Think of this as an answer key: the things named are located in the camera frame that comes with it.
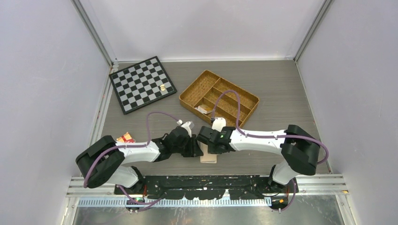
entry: chessboard border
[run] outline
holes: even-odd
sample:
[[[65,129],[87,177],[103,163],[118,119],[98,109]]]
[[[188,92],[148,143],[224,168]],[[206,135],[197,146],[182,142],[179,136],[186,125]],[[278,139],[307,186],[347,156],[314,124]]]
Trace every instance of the chessboard border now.
[[[119,93],[117,93],[116,86],[115,86],[115,83],[114,83],[114,81],[113,81],[113,79],[112,79],[112,76],[113,76],[114,74],[117,74],[117,73],[122,72],[122,71],[124,71],[124,70],[126,70],[126,69],[129,69],[129,68],[131,68],[131,67],[134,67],[134,66],[136,66],[136,65],[139,65],[139,64],[141,64],[141,63],[143,63],[143,62],[150,61],[150,60],[152,60],[152,59],[156,59],[156,60],[159,62],[159,65],[160,65],[161,69],[163,70],[164,74],[166,75],[166,77],[167,77],[168,81],[170,82],[171,86],[173,87],[174,91],[169,92],[169,93],[167,93],[166,95],[160,96],[160,97],[158,97],[158,98],[156,98],[156,99],[154,99],[154,100],[151,100],[151,101],[149,101],[149,102],[146,102],[146,103],[144,103],[144,104],[142,104],[142,105],[140,105],[140,106],[137,106],[137,107],[135,107],[134,109],[130,109],[130,110],[128,110],[128,111],[125,111],[125,110],[124,110],[123,103],[122,103],[122,101],[121,101],[121,99],[120,99]],[[129,113],[131,113],[131,112],[133,112],[133,111],[136,111],[136,110],[138,110],[138,109],[140,109],[140,108],[142,108],[142,107],[144,107],[144,106],[147,106],[147,105],[152,104],[152,103],[154,103],[154,102],[156,102],[156,101],[158,101],[158,100],[161,100],[161,99],[163,99],[163,98],[165,98],[165,97],[168,97],[168,96],[170,96],[170,95],[173,95],[173,94],[176,94],[176,93],[177,93],[176,87],[174,86],[173,82],[171,81],[169,75],[167,74],[166,70],[164,69],[164,67],[163,67],[163,65],[162,65],[162,63],[161,63],[161,61],[159,60],[159,58],[158,58],[157,56],[154,56],[154,57],[152,57],[152,58],[143,60],[143,61],[138,62],[138,63],[136,63],[136,64],[134,64],[134,65],[132,65],[132,66],[129,66],[129,67],[126,67],[126,68],[124,68],[124,69],[120,69],[120,70],[118,70],[118,71],[116,71],[116,72],[114,72],[114,73],[111,73],[111,74],[109,75],[109,79],[110,79],[110,81],[111,81],[111,84],[112,84],[112,86],[113,86],[113,90],[114,90],[114,92],[115,92],[115,94],[116,94],[117,101],[119,102],[120,107],[121,107],[122,112],[123,112],[124,115],[129,114]]]

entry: wicker basket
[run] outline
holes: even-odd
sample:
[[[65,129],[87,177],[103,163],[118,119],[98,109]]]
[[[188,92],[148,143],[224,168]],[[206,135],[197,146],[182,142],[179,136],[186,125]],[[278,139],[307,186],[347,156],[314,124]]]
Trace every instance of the wicker basket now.
[[[202,120],[211,124],[211,113],[202,114],[195,108],[206,105],[214,108],[217,98],[226,90],[234,90],[240,97],[239,127],[241,128],[259,104],[259,98],[233,83],[217,76],[211,71],[205,70],[181,95],[181,105],[197,115]],[[237,98],[234,93],[225,94],[219,101],[216,117],[224,117],[227,126],[235,126],[237,117]]]

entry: wood grain surface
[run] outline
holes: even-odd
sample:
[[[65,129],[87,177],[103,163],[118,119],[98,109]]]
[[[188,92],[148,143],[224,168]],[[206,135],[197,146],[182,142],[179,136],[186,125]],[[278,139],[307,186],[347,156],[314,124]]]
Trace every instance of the wood grain surface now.
[[[102,135],[118,138],[129,132],[137,142],[146,142],[145,117],[152,111],[164,111],[183,121],[193,121],[193,132],[198,133],[202,126],[208,124],[183,108],[178,96],[204,70],[210,70],[260,98],[244,129],[274,131],[295,124],[319,138],[293,61],[165,62],[163,66],[178,92],[127,115],[123,115],[113,93]],[[149,119],[152,138],[161,137],[176,126],[173,119],[161,114],[153,114]],[[200,163],[199,157],[183,158],[174,154],[165,161],[136,162],[133,165],[143,175],[269,174],[271,167],[281,161],[281,156],[272,153],[244,150],[221,154],[216,164]],[[329,173],[326,164],[319,165],[317,173]]]

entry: chessboard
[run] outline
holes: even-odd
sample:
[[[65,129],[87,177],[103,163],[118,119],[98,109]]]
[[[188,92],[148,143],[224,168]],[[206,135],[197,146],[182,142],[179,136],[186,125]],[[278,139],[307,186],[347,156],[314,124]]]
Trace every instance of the chessboard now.
[[[123,114],[177,93],[157,56],[112,73],[109,78]]]

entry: white wall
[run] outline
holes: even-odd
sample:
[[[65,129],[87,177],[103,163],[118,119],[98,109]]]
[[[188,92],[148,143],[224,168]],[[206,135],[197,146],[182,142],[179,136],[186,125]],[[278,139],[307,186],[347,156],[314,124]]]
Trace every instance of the white wall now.
[[[0,223],[54,225],[108,65],[69,0],[3,0],[0,32]]]
[[[398,2],[335,1],[299,68],[360,224],[398,219]]]
[[[82,2],[110,54],[124,61],[293,58],[323,1]]]

